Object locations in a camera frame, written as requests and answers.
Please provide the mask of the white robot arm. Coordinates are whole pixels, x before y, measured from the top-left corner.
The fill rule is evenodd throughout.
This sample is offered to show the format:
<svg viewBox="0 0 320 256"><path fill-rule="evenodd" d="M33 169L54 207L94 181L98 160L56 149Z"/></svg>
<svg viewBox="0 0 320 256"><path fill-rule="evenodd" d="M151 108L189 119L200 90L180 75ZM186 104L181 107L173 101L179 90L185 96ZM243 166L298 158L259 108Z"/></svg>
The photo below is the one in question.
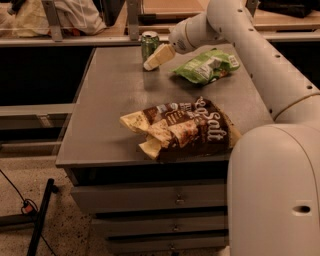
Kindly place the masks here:
<svg viewBox="0 0 320 256"><path fill-rule="evenodd" d="M230 255L320 256L320 92L254 28L241 0L210 0L168 38L180 54L221 39L234 46L272 118L230 156Z"/></svg>

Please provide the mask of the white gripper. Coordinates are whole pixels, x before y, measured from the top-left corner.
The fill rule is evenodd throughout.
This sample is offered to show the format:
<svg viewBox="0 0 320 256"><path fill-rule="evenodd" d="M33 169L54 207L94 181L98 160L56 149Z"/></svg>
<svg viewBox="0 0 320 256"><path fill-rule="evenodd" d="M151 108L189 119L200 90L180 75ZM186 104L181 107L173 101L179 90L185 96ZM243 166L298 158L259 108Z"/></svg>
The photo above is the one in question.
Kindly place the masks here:
<svg viewBox="0 0 320 256"><path fill-rule="evenodd" d="M169 43L173 47L170 44L161 44L158 46L144 62L144 69L151 71L170 61L175 57L175 51L180 54L194 51L200 45L199 39L199 25L194 18L188 18L179 22L170 30L168 36Z"/></svg>

